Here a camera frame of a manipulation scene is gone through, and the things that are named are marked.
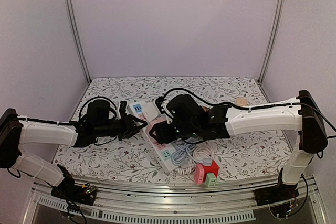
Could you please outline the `pink cube socket adapter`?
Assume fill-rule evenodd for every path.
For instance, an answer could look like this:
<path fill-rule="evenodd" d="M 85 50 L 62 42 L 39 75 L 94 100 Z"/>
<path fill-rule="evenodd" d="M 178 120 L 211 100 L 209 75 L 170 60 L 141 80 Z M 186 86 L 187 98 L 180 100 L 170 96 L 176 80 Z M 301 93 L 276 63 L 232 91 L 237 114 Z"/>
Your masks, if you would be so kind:
<path fill-rule="evenodd" d="M 150 122 L 145 132 L 152 143 L 167 144 L 169 142 L 166 125 L 166 120 L 163 118 Z"/>

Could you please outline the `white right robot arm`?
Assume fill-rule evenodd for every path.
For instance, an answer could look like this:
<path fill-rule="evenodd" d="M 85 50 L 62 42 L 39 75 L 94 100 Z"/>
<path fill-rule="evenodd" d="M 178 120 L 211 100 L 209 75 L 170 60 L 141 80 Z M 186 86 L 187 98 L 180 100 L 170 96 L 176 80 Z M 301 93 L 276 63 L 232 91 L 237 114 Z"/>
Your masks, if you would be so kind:
<path fill-rule="evenodd" d="M 291 194 L 314 154 L 328 146 L 325 116 L 307 90 L 297 97 L 258 106 L 239 106 L 231 102 L 210 103 L 190 91 L 171 100 L 155 101 L 166 120 L 156 123 L 150 135 L 160 144 L 198 137 L 202 142 L 225 139 L 249 132 L 288 130 L 297 132 L 297 145 L 271 190 L 276 201 Z"/>

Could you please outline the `white plug adapter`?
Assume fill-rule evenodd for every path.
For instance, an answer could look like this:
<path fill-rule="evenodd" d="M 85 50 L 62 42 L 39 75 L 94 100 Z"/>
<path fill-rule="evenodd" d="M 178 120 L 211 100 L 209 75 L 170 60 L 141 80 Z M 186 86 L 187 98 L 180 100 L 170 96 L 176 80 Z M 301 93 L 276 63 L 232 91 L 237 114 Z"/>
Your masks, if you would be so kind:
<path fill-rule="evenodd" d="M 145 102 L 142 105 L 142 113 L 147 121 L 153 121 L 159 116 L 157 107 L 153 102 Z"/>

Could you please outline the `white multicolour power strip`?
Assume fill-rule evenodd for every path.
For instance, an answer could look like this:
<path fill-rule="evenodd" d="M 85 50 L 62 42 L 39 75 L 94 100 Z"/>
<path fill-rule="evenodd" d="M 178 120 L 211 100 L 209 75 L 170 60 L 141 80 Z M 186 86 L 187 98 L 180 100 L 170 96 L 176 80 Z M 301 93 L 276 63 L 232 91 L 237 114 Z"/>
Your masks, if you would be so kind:
<path fill-rule="evenodd" d="M 159 143 L 157 141 L 156 132 L 153 130 L 153 127 L 157 123 L 166 121 L 165 117 L 159 112 L 155 103 L 146 101 L 133 102 L 127 106 L 127 110 L 136 118 L 146 121 L 147 126 L 140 129 L 140 132 L 145 140 L 151 144 L 155 153 L 154 156 L 158 159 L 164 172 L 171 173 L 175 171 L 178 168 L 178 166 L 172 162 L 172 156 L 176 152 L 175 147 L 171 143 Z"/>

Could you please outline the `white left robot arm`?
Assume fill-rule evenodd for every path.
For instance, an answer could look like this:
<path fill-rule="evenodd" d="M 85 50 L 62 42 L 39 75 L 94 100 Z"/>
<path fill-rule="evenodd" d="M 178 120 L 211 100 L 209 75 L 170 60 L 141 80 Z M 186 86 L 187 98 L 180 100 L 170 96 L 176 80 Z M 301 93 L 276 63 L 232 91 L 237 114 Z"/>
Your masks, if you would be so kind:
<path fill-rule="evenodd" d="M 16 169 L 41 179 L 67 200 L 78 195 L 78 188 L 65 168 L 25 152 L 25 144 L 57 144 L 84 148 L 100 137 L 129 139 L 147 126 L 147 122 L 126 113 L 127 103 L 115 105 L 110 99 L 94 97 L 84 103 L 76 121 L 59 122 L 20 116 L 7 109 L 1 116 L 1 168 Z"/>

